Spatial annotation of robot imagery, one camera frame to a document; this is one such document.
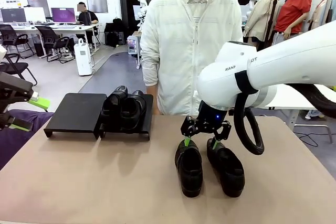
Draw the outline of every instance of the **shoe sole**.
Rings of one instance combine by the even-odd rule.
[[[182,192],[185,196],[189,197],[189,198],[195,198],[197,197],[200,192],[201,192],[201,189],[198,189],[198,190],[195,190],[195,191],[189,191],[187,189],[185,189],[182,185],[181,185],[181,188],[182,188]]]
[[[232,197],[232,198],[239,197],[242,194],[242,192],[243,192],[244,189],[243,190],[239,190],[239,191],[227,189],[226,186],[225,186],[225,183],[224,183],[224,179],[222,178],[222,176],[220,175],[220,173],[217,171],[216,166],[214,165],[214,161],[209,157],[208,153],[207,153],[207,157],[208,157],[208,160],[209,160],[212,168],[219,174],[219,180],[220,180],[220,184],[222,186],[223,192],[227,196]]]

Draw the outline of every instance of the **black platform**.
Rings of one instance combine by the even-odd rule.
[[[126,133],[126,134],[147,134],[148,140],[150,139],[150,133],[151,133],[151,124],[152,124],[152,109],[153,109],[153,96],[151,94],[145,94],[144,99],[146,100],[146,113],[144,117],[139,122],[138,127],[134,130],[125,131],[121,129],[116,129],[113,127],[108,127],[104,124],[101,124],[100,126],[100,137],[104,138],[105,134],[107,132],[110,133]]]
[[[47,137],[53,132],[93,133],[99,137],[99,115],[105,94],[66,94],[44,129]]]

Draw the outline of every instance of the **black shirt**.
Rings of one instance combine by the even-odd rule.
[[[90,10],[88,10],[88,12],[90,13],[91,21],[94,21],[94,20],[99,21],[98,18],[97,18],[97,16],[94,14],[94,12],[92,12]],[[84,13],[80,13],[79,17],[78,17],[78,21],[84,23],[84,20],[85,20]]]

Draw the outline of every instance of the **monitor with purple screen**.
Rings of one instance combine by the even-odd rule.
[[[73,8],[52,8],[54,22],[68,23],[76,22],[75,9]]]

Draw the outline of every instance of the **black pants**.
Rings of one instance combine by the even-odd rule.
[[[76,34],[77,38],[83,39],[85,41],[85,35],[84,34]],[[93,32],[92,31],[86,31],[86,36],[88,37],[88,44],[93,44],[92,37],[93,37]]]

